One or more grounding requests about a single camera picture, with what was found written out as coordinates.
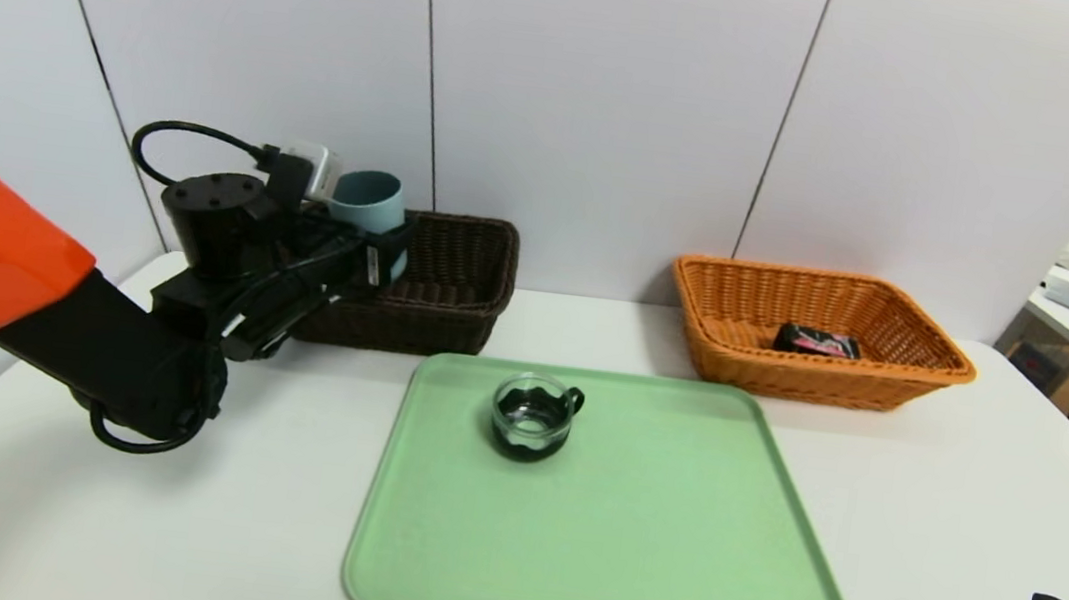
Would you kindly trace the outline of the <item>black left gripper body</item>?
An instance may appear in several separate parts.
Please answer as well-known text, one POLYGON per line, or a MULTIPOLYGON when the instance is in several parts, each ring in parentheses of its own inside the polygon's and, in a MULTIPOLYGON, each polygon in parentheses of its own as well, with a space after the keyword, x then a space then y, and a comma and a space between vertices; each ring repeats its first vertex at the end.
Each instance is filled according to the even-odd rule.
POLYGON ((374 296, 393 283, 396 257, 385 239, 358 228, 301 224, 296 270, 327 296, 374 296))

